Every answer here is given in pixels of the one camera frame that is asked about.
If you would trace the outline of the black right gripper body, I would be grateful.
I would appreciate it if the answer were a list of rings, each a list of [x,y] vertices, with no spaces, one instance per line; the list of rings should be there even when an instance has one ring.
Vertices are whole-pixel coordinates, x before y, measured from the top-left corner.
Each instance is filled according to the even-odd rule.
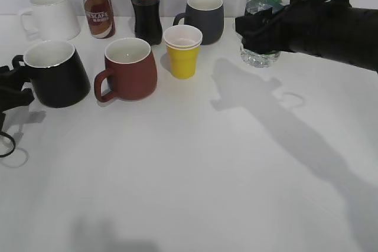
[[[349,0],[290,0],[273,19],[273,49],[324,53],[332,22],[350,7]]]

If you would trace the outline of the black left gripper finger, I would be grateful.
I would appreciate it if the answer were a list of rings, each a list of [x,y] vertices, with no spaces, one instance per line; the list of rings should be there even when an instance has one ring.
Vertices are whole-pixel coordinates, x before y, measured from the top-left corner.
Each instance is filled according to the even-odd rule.
[[[11,70],[8,66],[2,66],[0,85],[3,88],[20,90],[21,73],[16,69]]]
[[[28,106],[34,100],[32,90],[27,88],[23,90],[5,89],[5,109],[13,109],[20,106]]]

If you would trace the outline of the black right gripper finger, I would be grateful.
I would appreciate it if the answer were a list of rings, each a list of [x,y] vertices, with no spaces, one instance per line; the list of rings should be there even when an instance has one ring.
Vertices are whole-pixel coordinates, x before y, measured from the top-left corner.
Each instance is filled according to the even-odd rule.
[[[269,54],[278,51],[292,52],[292,35],[243,36],[243,47],[257,54]]]
[[[235,18],[235,30],[243,37],[249,34],[258,35],[273,26],[278,16],[279,12],[274,12],[273,8],[268,8],[255,14],[246,12],[243,16]]]

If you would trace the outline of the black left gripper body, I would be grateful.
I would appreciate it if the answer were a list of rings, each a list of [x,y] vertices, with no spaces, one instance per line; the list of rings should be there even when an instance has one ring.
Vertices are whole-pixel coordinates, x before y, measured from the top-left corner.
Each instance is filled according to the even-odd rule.
[[[5,111],[14,107],[14,89],[10,86],[1,86],[1,133],[5,121]]]

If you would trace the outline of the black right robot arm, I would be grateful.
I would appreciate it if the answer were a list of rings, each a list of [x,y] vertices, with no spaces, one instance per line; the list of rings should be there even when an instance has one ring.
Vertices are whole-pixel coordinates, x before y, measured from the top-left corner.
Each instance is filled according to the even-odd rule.
[[[303,53],[377,71],[377,10],[350,0],[290,0],[235,19],[245,49]]]

